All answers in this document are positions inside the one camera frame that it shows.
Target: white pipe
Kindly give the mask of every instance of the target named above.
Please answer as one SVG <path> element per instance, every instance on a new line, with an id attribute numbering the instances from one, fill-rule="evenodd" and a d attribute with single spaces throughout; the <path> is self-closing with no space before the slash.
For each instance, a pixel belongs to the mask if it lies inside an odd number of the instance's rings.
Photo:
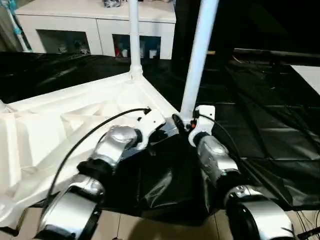
<path id="1" fill-rule="evenodd" d="M 19 40 L 19 42 L 20 42 L 20 44 L 21 44 L 21 46 L 22 46 L 23 51 L 24 51 L 25 53 L 28 53 L 28 52 L 29 52 L 29 49 L 27 48 L 27 45 L 26 45 L 26 43 L 25 43 L 25 40 L 24 40 L 24 38 L 23 38 L 22 35 L 21 35 L 21 30 L 20 30 L 20 28 L 18 27 L 18 25 L 17 25 L 17 23 L 16 23 L 13 15 L 12 15 L 12 13 L 11 13 L 11 11 L 10 11 L 10 9 L 9 9 L 8 7 L 6 7 L 6 11 L 7 11 L 8 15 L 9 15 L 9 17 L 10 17 L 10 20 L 11 20 L 11 23 L 12 23 L 12 26 L 13 26 L 13 31 L 14 31 L 14 33 L 16 34 L 16 36 L 17 36 L 17 38 L 18 38 L 18 40 Z"/>
<path id="2" fill-rule="evenodd" d="M 193 119 L 193 112 L 196 106 L 218 3 L 219 0 L 202 0 L 200 4 L 188 75 L 180 110 L 180 117 L 185 125 L 190 123 Z"/>
<path id="3" fill-rule="evenodd" d="M 142 74 L 140 63 L 140 40 L 139 40 L 139 15 L 138 0 L 129 0 L 129 18 L 130 18 L 130 52 L 131 66 L 130 72 L 132 78 Z"/>

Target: shelf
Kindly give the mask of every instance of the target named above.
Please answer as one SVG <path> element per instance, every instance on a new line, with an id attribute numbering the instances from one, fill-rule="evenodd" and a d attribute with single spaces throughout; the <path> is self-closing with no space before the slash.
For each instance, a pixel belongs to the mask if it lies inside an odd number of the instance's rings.
<path id="1" fill-rule="evenodd" d="M 173 2 L 138 3 L 139 21 L 176 23 Z M 129 20 L 129 3 L 106 8 L 102 0 L 35 0 L 15 11 L 17 15 L 57 16 L 108 20 Z"/>

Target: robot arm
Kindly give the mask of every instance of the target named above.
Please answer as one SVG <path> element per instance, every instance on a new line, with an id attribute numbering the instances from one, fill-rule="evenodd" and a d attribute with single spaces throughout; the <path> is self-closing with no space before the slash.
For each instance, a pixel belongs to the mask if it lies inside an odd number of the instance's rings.
<path id="1" fill-rule="evenodd" d="M 45 210 L 34 239 L 91 239 L 100 218 L 105 189 L 120 161 L 143 150 L 150 135 L 164 123 L 163 116 L 152 110 L 136 127 L 111 127 L 99 140 L 89 159 L 79 163 L 79 174 Z"/>
<path id="2" fill-rule="evenodd" d="M 208 118 L 214 118 L 214 106 L 199 106 L 196 111 L 199 117 L 189 142 L 196 147 L 200 167 L 223 201 L 233 239 L 295 239 L 286 213 L 248 185 L 227 148 L 212 136 L 214 122 Z"/>

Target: black table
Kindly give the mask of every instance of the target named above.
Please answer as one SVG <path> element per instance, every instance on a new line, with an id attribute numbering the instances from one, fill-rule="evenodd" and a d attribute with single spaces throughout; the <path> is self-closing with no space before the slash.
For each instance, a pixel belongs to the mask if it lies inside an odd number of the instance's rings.
<path id="1" fill-rule="evenodd" d="M 128 72 L 128 59 L 95 55 L 0 53 L 0 99 L 11 103 Z M 180 109 L 188 62 L 145 60 L 146 79 Z M 320 208 L 320 96 L 290 66 L 215 65 L 207 59 L 197 105 L 215 105 L 252 184 L 285 210 Z M 234 154 L 217 126 L 213 134 Z M 219 208 L 215 190 L 183 136 L 123 161 L 105 209 L 199 225 Z"/>

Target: white cabinet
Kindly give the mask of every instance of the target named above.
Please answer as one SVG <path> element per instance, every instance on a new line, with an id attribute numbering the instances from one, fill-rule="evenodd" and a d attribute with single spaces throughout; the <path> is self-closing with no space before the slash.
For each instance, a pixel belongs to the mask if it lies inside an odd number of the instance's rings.
<path id="1" fill-rule="evenodd" d="M 173 2 L 145 0 L 139 2 L 138 11 L 141 57 L 171 59 Z M 35 53 L 130 56 L 128 2 L 105 8 L 102 0 L 34 0 L 16 15 Z"/>

